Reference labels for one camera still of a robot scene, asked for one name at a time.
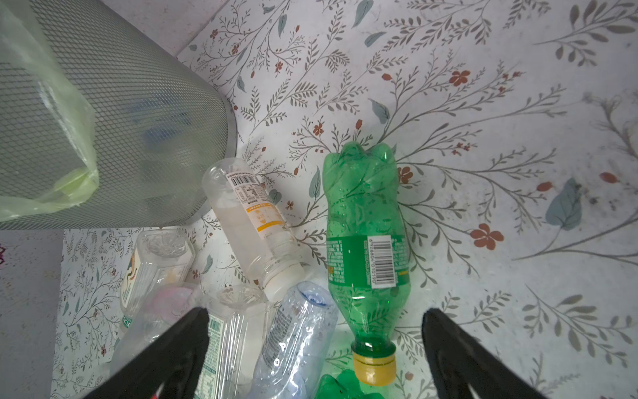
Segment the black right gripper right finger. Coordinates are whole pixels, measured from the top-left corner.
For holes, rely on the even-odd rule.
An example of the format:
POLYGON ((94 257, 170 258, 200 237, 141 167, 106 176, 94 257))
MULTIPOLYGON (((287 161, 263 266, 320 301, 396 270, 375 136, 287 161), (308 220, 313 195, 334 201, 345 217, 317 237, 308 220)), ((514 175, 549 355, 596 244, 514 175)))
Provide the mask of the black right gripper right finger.
POLYGON ((439 398, 543 398, 441 310, 425 312, 421 335, 439 398))

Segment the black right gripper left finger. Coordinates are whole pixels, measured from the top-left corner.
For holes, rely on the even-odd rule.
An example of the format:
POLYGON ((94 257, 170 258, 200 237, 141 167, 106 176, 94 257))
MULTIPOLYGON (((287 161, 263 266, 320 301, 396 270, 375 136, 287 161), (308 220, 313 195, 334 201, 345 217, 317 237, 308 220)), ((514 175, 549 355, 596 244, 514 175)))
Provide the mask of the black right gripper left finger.
POLYGON ((87 398, 193 398, 209 346, 209 314, 197 307, 87 398))

